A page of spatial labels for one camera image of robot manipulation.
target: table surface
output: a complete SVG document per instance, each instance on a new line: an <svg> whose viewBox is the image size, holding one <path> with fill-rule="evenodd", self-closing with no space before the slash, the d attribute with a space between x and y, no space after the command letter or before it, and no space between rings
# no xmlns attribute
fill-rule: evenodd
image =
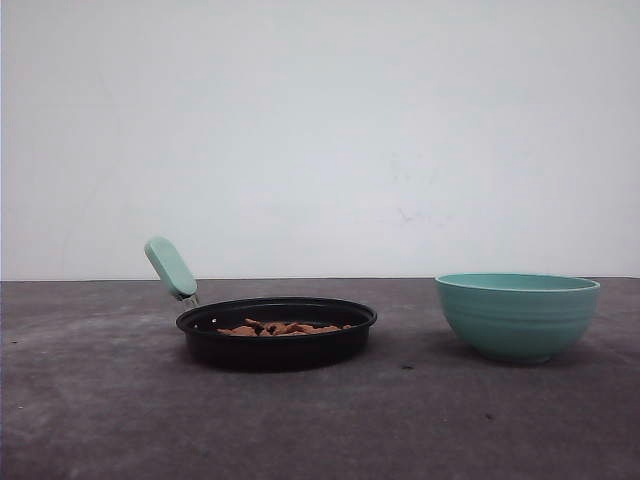
<svg viewBox="0 0 640 480"><path fill-rule="evenodd" d="M640 279L599 280L591 328L536 367L458 341L431 279L200 281L379 312L361 355L289 373L194 363L159 282L5 282L2 478L638 479Z"/></svg>

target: black pan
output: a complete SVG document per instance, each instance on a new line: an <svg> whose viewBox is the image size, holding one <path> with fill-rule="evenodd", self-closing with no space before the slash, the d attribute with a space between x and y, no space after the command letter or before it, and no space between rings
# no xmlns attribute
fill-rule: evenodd
<svg viewBox="0 0 640 480"><path fill-rule="evenodd" d="M377 314L354 302L327 298L273 297L198 306L196 283L175 247L156 237L147 242L147 257L173 295L186 308L176 320L192 357L222 368L297 370L336 363L362 351ZM300 322L316 327L350 328L308 335L245 337L219 333L259 322Z"/></svg>

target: mint green handle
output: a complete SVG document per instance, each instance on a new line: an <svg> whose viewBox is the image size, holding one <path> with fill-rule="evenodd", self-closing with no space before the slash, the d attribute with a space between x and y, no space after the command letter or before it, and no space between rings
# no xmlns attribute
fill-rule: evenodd
<svg viewBox="0 0 640 480"><path fill-rule="evenodd" d="M172 295L186 298L196 293L196 279L169 240L153 237L144 246L144 253Z"/></svg>

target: white wall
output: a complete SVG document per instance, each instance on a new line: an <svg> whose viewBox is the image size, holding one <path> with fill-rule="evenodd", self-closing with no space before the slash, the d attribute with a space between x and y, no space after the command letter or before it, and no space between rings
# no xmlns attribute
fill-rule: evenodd
<svg viewBox="0 0 640 480"><path fill-rule="evenodd" d="M3 5L4 279L640 275L640 2Z"/></svg>

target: teal bowl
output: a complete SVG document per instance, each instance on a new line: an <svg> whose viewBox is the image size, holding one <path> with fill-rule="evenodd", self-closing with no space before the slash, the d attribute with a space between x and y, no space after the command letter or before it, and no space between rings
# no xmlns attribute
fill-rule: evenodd
<svg viewBox="0 0 640 480"><path fill-rule="evenodd" d="M536 364L573 345L589 328L600 284L584 278L463 273L436 278L455 334L482 355Z"/></svg>

